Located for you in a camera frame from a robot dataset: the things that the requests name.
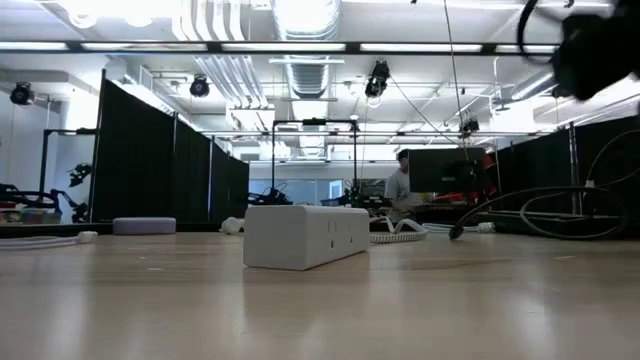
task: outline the power strip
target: power strip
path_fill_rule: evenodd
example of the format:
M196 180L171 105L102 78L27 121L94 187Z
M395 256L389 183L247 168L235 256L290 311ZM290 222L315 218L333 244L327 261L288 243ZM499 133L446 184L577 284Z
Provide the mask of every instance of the power strip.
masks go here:
M364 209L254 206L244 224L244 264L306 270L369 248Z

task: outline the electrical outlet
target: electrical outlet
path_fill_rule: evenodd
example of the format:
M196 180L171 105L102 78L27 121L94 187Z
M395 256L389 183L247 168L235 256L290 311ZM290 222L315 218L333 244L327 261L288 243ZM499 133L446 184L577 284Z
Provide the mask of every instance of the electrical outlet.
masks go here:
M369 248L369 214L324 206L254 206L245 215L247 266L306 270Z

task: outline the desk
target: desk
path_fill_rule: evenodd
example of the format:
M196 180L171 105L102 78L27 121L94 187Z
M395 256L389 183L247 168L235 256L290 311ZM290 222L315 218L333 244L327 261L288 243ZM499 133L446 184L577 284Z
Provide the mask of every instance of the desk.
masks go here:
M461 239L307 272L204 233L0 253L0 358L640 358L640 242Z

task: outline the white power strip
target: white power strip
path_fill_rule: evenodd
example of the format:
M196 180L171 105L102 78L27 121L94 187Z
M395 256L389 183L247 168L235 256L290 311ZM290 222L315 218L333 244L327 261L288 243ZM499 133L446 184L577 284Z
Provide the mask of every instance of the white power strip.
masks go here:
M244 264L306 270L369 248L364 209L255 206L244 224Z

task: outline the table surface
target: table surface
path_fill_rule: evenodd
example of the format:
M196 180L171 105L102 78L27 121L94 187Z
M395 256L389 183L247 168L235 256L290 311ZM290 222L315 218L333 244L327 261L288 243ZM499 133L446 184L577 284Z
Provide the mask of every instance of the table surface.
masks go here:
M241 240L0 253L0 359L640 358L640 242L430 235L289 272Z

